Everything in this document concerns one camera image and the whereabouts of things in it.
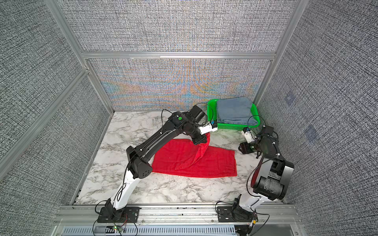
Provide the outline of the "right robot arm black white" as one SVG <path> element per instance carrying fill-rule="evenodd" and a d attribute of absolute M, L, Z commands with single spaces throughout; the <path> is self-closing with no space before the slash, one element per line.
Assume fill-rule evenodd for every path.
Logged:
<path fill-rule="evenodd" d="M 258 134 L 246 127 L 242 135 L 246 141 L 238 149 L 242 154 L 256 153 L 260 161 L 247 178 L 247 192 L 235 198 L 232 204 L 231 214 L 237 221 L 253 219 L 257 215 L 256 208 L 262 203 L 283 199 L 294 171 L 294 165 L 280 151 L 273 127 L 264 125 Z"/>

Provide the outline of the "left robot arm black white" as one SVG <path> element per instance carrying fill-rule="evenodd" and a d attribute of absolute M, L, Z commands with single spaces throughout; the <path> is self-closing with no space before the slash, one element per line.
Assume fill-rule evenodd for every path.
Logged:
<path fill-rule="evenodd" d="M 129 198 L 139 182 L 153 171 L 150 159 L 169 141 L 185 134 L 192 139 L 194 145 L 207 142 L 207 137 L 200 129 L 200 121 L 206 116 L 197 105 L 186 112 L 171 113 L 168 120 L 149 139 L 142 144 L 127 148 L 128 164 L 124 172 L 123 182 L 113 197 L 106 200 L 98 214 L 98 223 L 116 223 L 127 221 L 126 207 Z"/>

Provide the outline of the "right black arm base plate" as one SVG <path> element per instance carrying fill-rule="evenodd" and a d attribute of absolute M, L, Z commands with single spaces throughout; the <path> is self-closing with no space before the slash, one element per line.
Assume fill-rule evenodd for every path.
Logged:
<path fill-rule="evenodd" d="M 216 213 L 218 221 L 225 222 L 251 222 L 255 215 L 252 212 L 246 211 L 239 206 L 217 206 Z"/>

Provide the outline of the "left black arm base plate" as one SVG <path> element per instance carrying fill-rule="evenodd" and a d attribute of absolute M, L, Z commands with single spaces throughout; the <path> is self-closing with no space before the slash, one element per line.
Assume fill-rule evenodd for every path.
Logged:
<path fill-rule="evenodd" d="M 136 223 L 139 217 L 139 207 L 124 207 L 115 210 L 112 206 L 102 207 L 97 218 L 98 223 Z"/>

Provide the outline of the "red long pants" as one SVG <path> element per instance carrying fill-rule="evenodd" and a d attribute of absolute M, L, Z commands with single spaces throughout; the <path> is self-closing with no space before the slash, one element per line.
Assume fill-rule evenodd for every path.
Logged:
<path fill-rule="evenodd" d="M 210 146 L 207 142 L 194 145 L 190 139 L 173 139 L 154 156 L 153 172 L 190 178 L 225 178 L 237 176 L 235 151 Z"/>

